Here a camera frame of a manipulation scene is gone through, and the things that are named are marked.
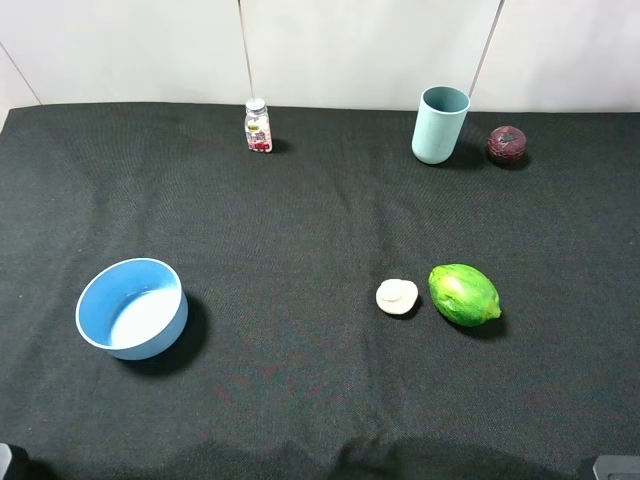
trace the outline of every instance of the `table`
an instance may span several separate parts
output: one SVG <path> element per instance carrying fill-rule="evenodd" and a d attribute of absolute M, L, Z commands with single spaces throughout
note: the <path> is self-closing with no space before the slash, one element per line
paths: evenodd
<path fill-rule="evenodd" d="M 0 136 L 0 441 L 39 478 L 569 479 L 640 452 L 640 116 L 471 113 L 453 157 L 412 155 L 415 113 L 14 110 Z M 529 163 L 483 157 L 515 125 Z M 85 343 L 82 289 L 149 256 L 182 278 L 185 332 L 127 363 Z M 444 263 L 504 315 L 455 328 Z M 374 294 L 413 280 L 391 318 Z"/>

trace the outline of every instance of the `white wall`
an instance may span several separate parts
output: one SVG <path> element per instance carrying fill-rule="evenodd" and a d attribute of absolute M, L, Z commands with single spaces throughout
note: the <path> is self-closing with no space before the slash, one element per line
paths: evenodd
<path fill-rule="evenodd" d="M 243 0 L 271 105 L 414 109 L 467 90 L 499 0 Z M 506 0 L 475 110 L 640 110 L 640 0 Z M 242 103 L 236 0 L 0 0 L 0 42 L 43 103 Z M 0 51 L 0 117 L 37 104 Z"/>

